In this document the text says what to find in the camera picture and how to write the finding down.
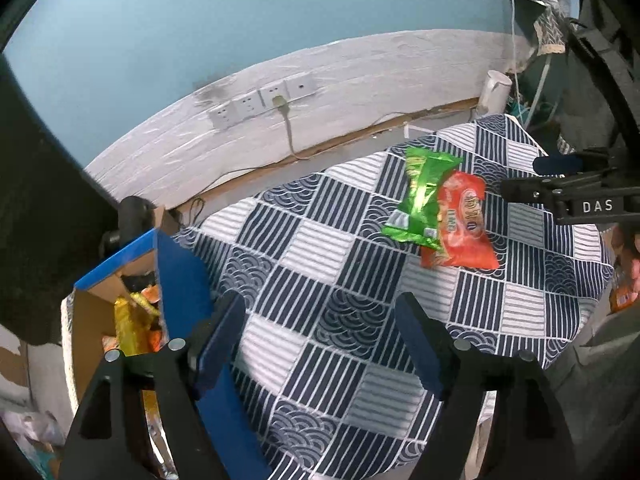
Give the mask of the person right hand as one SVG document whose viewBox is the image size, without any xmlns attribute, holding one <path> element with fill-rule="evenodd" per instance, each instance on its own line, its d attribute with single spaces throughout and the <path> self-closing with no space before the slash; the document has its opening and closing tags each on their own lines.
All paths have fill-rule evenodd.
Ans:
<svg viewBox="0 0 640 480">
<path fill-rule="evenodd" d="M 612 246 L 625 273 L 629 287 L 639 291 L 639 226 L 621 223 L 613 231 Z"/>
</svg>

